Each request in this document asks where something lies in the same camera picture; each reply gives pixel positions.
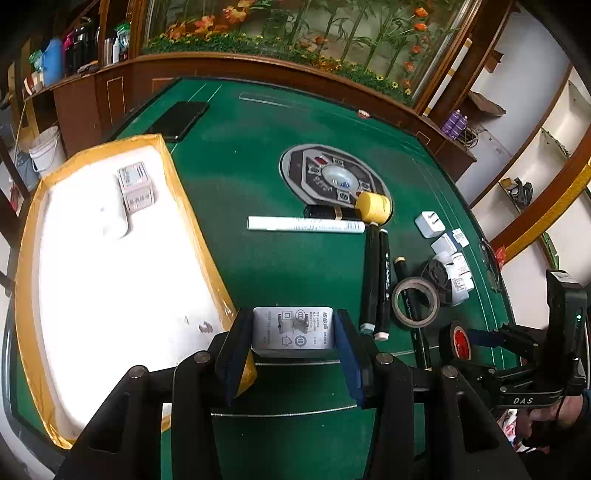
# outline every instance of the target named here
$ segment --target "purple spray can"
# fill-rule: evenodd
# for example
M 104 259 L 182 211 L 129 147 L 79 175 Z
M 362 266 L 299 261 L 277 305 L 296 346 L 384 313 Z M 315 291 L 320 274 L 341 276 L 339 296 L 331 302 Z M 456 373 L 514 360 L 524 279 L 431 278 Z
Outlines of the purple spray can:
M 468 117 L 460 118 L 457 123 L 453 126 L 452 131 L 449 134 L 449 138 L 455 140 L 460 134 L 466 129 L 468 125 Z
M 446 135 L 449 135 L 452 131 L 453 126 L 457 123 L 457 121 L 462 118 L 462 114 L 459 110 L 456 110 L 449 114 L 447 121 L 443 124 L 441 131 Z

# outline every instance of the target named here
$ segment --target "electrical tape roll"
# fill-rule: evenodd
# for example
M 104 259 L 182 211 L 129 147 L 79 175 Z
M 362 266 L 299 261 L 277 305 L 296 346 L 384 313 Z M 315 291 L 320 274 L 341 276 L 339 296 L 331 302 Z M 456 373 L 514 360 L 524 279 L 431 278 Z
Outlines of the electrical tape roll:
M 413 320 L 408 318 L 398 306 L 398 298 L 403 290 L 414 288 L 425 294 L 427 297 L 429 314 L 423 320 Z M 431 282 L 421 277 L 408 277 L 399 282 L 392 291 L 392 310 L 396 318 L 406 327 L 409 328 L 423 328 L 430 325 L 439 313 L 439 296 L 437 290 Z

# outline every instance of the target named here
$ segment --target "green felt table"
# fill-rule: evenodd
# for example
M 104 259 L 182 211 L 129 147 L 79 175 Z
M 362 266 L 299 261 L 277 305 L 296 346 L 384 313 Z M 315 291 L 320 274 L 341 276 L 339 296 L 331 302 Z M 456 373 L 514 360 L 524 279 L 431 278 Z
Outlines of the green felt table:
M 319 143 L 367 163 L 385 182 L 395 213 L 385 225 L 393 257 L 411 270 L 433 256 L 431 241 L 414 224 L 436 211 L 448 229 L 462 228 L 475 289 L 466 302 L 443 308 L 427 328 L 439 362 L 437 333 L 452 320 L 481 329 L 512 322 L 504 295 L 491 289 L 480 253 L 480 233 L 459 193 L 412 136 L 352 109 L 293 90 L 217 79 L 181 79 L 138 109 L 116 134 L 143 134 L 181 100 L 209 101 L 209 110 L 178 144 L 168 144 L 213 259 L 238 307 L 330 306 L 359 315 L 364 235 L 248 231 L 249 215 L 301 216 L 303 202 L 282 179 L 278 163 L 290 147 Z M 408 365 L 414 354 L 407 331 L 392 326 L 379 344 Z M 499 368 L 515 366 L 501 349 L 476 348 Z M 349 397 L 336 357 L 294 362 L 255 359 L 258 379 L 214 426 L 222 472 L 238 478 L 352 479 L 363 474 L 373 411 Z M 16 369 L 19 412 L 37 428 L 22 372 Z M 416 407 L 415 450 L 424 445 Z M 170 434 L 163 434 L 163 478 L 171 478 Z

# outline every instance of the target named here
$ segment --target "water bottle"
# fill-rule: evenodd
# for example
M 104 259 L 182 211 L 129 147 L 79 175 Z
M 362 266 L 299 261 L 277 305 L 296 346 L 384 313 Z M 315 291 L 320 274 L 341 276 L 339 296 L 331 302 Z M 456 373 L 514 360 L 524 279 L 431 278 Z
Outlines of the water bottle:
M 453 126 L 452 131 L 449 134 L 449 138 L 455 140 L 468 126 L 468 117 L 460 118 L 457 123 Z
M 462 114 L 459 110 L 452 112 L 447 117 L 447 121 L 443 124 L 441 131 L 446 135 L 449 135 L 449 132 L 452 131 L 453 126 L 457 123 L 457 121 L 462 118 Z
M 115 38 L 115 43 L 113 43 L 113 63 L 117 63 L 119 61 L 119 37 Z

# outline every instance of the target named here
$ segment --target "white bucket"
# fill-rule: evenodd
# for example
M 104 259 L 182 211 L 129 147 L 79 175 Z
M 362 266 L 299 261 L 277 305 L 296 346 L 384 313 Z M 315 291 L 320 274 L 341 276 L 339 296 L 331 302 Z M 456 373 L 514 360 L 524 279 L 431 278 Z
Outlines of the white bucket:
M 33 169 L 42 177 L 57 170 L 66 161 L 64 147 L 61 144 L 60 129 L 49 127 L 31 144 L 29 155 L 33 159 Z

